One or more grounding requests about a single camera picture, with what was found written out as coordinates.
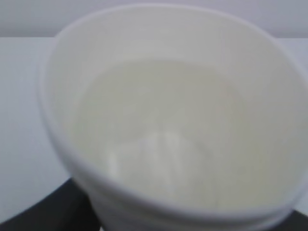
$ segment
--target cup rim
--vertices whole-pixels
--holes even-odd
[[[98,185],[102,185],[102,188],[108,189],[109,192],[115,195],[115,197],[121,198],[122,201],[129,202],[129,204],[136,204],[136,207],[145,208],[148,211],[155,211],[157,214],[164,214],[164,216],[170,218],[178,219],[189,219],[196,221],[210,221],[210,222],[241,222],[243,220],[256,220],[260,218],[266,218],[277,214],[282,210],[291,209],[293,205],[297,202],[299,197],[303,194],[304,189],[308,188],[308,174],[305,174],[299,186],[291,193],[281,205],[276,206],[263,206],[256,209],[241,209],[238,211],[211,211],[207,209],[190,209],[184,208],[176,205],[166,205],[164,202],[160,202],[151,198],[146,198],[144,196],[138,195],[138,193],[131,191],[125,186],[113,182],[108,177],[104,176],[93,164],[91,164],[86,158],[80,155],[77,148],[68,140],[64,132],[58,126],[56,119],[54,118],[48,100],[45,93],[45,80],[46,80],[46,70],[49,64],[49,60],[53,54],[53,51],[56,49],[58,43],[65,38],[72,30],[78,28],[84,23],[91,21],[93,19],[99,18],[102,15],[114,12],[120,12],[125,10],[130,10],[134,8],[173,8],[173,9],[182,9],[189,11],[202,12],[207,14],[213,14],[227,20],[233,21],[235,23],[244,25],[247,29],[251,29],[267,39],[274,47],[279,49],[282,54],[287,57],[291,65],[300,73],[302,82],[307,87],[307,81],[304,80],[303,76],[306,74],[305,70],[301,65],[296,61],[296,59],[282,46],[280,45],[271,35],[257,26],[253,25],[250,22],[247,22],[241,18],[230,15],[228,13],[222,13],[216,10],[207,9],[204,7],[183,5],[183,4],[169,4],[169,3],[134,3],[134,4],[125,4],[119,5],[107,9],[103,9],[94,13],[90,13],[66,28],[64,28],[60,33],[54,38],[53,44],[48,50],[47,55],[45,56],[43,62],[38,69],[38,87],[37,87],[37,96],[39,101],[39,108],[43,118],[43,124],[47,130],[52,141],[59,145],[64,151],[57,154],[64,159],[68,159],[73,165],[77,166],[79,169],[82,169],[83,173],[90,176],[93,182],[96,182]]]

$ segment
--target white liquid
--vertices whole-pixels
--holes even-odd
[[[112,180],[178,206],[239,209],[269,202],[266,162],[243,99],[212,69],[124,63],[82,98],[72,137]]]

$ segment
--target white table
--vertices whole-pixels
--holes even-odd
[[[308,69],[308,39],[279,41]],[[36,68],[51,43],[52,38],[0,38],[0,222],[69,177],[46,137],[35,96]],[[296,209],[308,215],[308,193]]]

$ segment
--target white cup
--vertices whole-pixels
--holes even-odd
[[[223,73],[242,95],[272,155],[283,199],[241,211],[183,209],[144,199],[97,170],[67,137],[68,118],[90,83],[123,61],[184,60]],[[164,4],[86,16],[55,38],[40,67],[39,101],[50,139],[110,231],[250,231],[283,220],[307,184],[308,91],[304,72],[271,36],[224,13]]]

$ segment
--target black surface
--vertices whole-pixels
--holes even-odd
[[[68,180],[44,200],[2,223],[0,231],[98,231],[100,224],[87,196]],[[293,212],[270,231],[308,231],[308,218]]]

